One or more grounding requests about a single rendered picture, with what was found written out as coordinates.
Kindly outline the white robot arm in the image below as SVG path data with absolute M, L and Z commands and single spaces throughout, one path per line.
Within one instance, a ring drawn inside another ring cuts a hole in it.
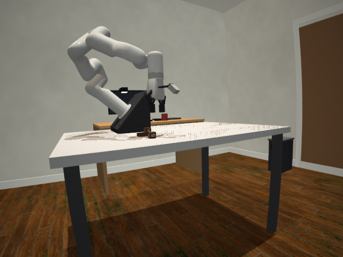
M 91 32 L 91 33 L 90 33 Z M 163 55 L 159 51 L 149 52 L 110 38 L 110 31 L 99 26 L 83 35 L 68 47 L 68 55 L 74 62 L 83 80 L 88 81 L 85 91 L 101 101 L 121 119 L 130 109 L 120 98 L 108 89 L 104 89 L 108 78 L 101 62 L 96 58 L 87 58 L 91 49 L 110 57 L 120 57 L 134 64 L 137 69 L 148 68 L 148 78 L 163 78 Z M 89 61 L 88 61 L 89 60 Z

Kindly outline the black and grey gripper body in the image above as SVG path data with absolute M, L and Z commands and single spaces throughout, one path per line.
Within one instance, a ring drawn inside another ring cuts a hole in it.
M 147 93 L 152 90 L 152 94 L 150 95 L 154 99 L 157 100 L 164 100 L 165 99 L 165 89 L 158 88 L 159 86 L 164 86 L 163 78 L 150 78 L 147 81 Z M 157 101 L 156 100 L 156 101 Z

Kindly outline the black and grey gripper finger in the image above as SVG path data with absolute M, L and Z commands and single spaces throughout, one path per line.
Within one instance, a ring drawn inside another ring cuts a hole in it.
M 151 98 L 151 95 L 152 94 L 152 90 L 150 90 L 147 94 L 146 94 L 146 98 L 147 98 L 147 101 L 148 101 L 148 105 L 149 105 L 149 113 L 153 113 L 155 112 L 155 99 L 154 98 Z
M 158 100 L 158 101 L 159 101 L 159 112 L 165 112 L 166 96 L 164 100 Z

